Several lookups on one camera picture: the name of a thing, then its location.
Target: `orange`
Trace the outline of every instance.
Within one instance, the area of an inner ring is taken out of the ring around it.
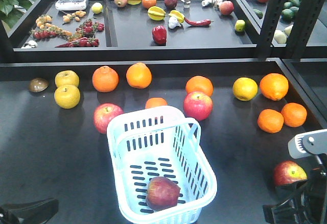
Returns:
[[[147,100],[145,103],[145,108],[154,108],[159,106],[168,105],[167,101],[161,97],[153,97]]]
[[[152,81],[150,69],[142,62],[131,65],[126,72],[128,84],[137,89],[147,88]]]
[[[281,131],[284,124],[284,118],[281,113],[272,109],[262,110],[258,117],[258,126],[261,130],[268,133],[277,133]]]
[[[279,101],[288,92],[288,80],[279,73],[270,73],[260,81],[262,95],[273,101]]]
[[[303,125],[307,119],[307,110],[298,103],[287,103],[281,114],[284,117],[284,124],[289,127],[299,127]]]
[[[214,86],[210,79],[203,76],[194,76],[187,81],[185,90],[188,94],[193,91],[201,91],[208,96],[212,96]]]
[[[96,69],[92,76],[92,83],[98,92],[110,92],[116,89],[119,82],[117,72],[108,66]]]

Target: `black tray divider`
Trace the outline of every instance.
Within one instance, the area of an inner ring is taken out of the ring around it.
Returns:
[[[286,58],[302,57],[323,3],[324,0],[301,0],[283,56]]]
[[[14,62],[14,49],[12,48],[11,42],[2,21],[0,21],[0,36],[0,62]]]
[[[110,8],[110,0],[104,0],[105,8],[104,14],[106,17],[104,18],[104,26],[106,31],[106,41],[107,46],[118,46],[116,32],[114,28],[114,21],[112,16],[112,10]]]
[[[279,17],[286,0],[269,0],[265,18],[261,27],[256,56],[260,59],[271,55],[271,42],[277,28]]]

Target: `plastic basket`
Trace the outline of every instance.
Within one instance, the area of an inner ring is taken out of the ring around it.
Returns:
[[[108,125],[107,138],[122,215],[132,223],[194,223],[216,196],[217,180],[201,147],[201,127],[171,106],[125,113]],[[155,176],[181,188],[178,204],[153,211],[145,201]]]

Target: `lemon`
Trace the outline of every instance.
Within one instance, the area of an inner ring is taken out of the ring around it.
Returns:
[[[236,32],[243,32],[245,30],[245,21],[237,20],[234,26]]]
[[[258,85],[253,79],[238,78],[233,84],[233,94],[240,101],[249,101],[256,96]]]
[[[102,12],[103,6],[101,3],[96,2],[92,5],[91,10],[93,11],[94,14],[99,14]]]
[[[80,99],[80,90],[75,85],[62,85],[55,91],[55,101],[61,108],[73,108],[77,106]]]

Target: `basket hole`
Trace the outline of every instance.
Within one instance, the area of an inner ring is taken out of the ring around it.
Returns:
[[[130,167],[131,167],[131,168],[134,168],[134,169],[141,169],[141,168],[142,168],[142,167],[139,166],[139,165],[131,165]]]
[[[166,178],[176,178],[176,176],[175,175],[164,175],[164,177],[166,177]]]
[[[153,210],[148,210],[148,209],[140,209],[140,211],[141,211],[142,213],[149,213],[149,214],[151,214],[151,213],[154,212]]]
[[[144,181],[145,178],[144,177],[133,177],[134,180],[140,180],[140,181]]]
[[[169,161],[169,159],[166,159],[166,158],[158,158],[158,160],[160,160],[160,161]]]
[[[147,186],[147,184],[143,183],[143,182],[134,182],[134,185],[135,186],[141,186],[141,187],[146,187]]]
[[[135,191],[136,191],[136,192],[147,193],[147,190],[146,190],[146,189],[142,189],[142,188],[136,188]]]
[[[173,173],[174,172],[174,170],[172,170],[172,169],[162,169],[162,171],[164,171],[164,172],[170,172],[170,173]]]
[[[148,172],[148,175],[149,176],[155,176],[155,177],[158,177],[159,176],[158,173],[154,173],[154,172]]]
[[[132,170],[132,174],[143,175],[143,171]]]
[[[164,164],[164,163],[160,163],[160,166],[164,166],[164,167],[172,167],[171,164]]]
[[[148,206],[146,202],[138,202],[138,205],[141,205],[141,206]]]
[[[145,161],[145,164],[151,164],[151,165],[155,165],[155,162],[151,162],[151,161]]]
[[[145,169],[147,169],[147,170],[158,170],[157,167],[145,167]]]

